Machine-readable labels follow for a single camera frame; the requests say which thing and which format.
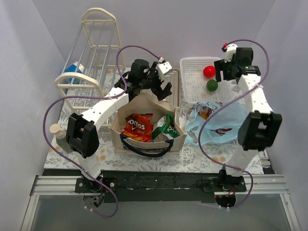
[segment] red doritos bag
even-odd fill
[[[151,142],[153,125],[150,124],[153,114],[131,114],[125,118],[126,128],[122,134],[132,138],[135,141]]]

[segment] green ball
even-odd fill
[[[218,83],[216,82],[216,80],[211,79],[211,80],[209,80],[209,81],[207,82],[206,88],[207,88],[209,91],[216,91],[217,88],[218,88]]]

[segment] gray floor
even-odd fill
[[[103,204],[100,210],[111,213],[114,207]],[[31,230],[289,231],[290,227],[279,195],[251,195],[230,212],[199,202],[125,202],[111,219],[84,209],[82,196],[40,196]]]

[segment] white wall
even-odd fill
[[[35,175],[43,171],[42,120],[59,98],[53,81],[64,60],[31,0],[0,0],[0,21],[0,230],[17,231]]]
[[[174,67],[182,57],[222,56],[222,45],[238,37],[254,39],[274,0],[33,0],[66,59],[83,13],[101,7],[118,20],[123,45],[138,44]],[[124,52],[127,64],[150,60],[144,51]]]
[[[274,145],[268,149],[274,169],[283,173],[301,229],[308,230],[308,2],[276,1],[257,41],[271,58],[264,89],[273,110],[282,114]],[[256,62],[264,64],[257,51]]]

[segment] white plastic basket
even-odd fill
[[[199,101],[230,101],[233,94],[227,81],[218,83],[218,89],[214,92],[206,89],[209,79],[203,75],[203,69],[214,66],[218,57],[189,57],[180,60],[180,70],[183,85],[184,98],[188,103]]]

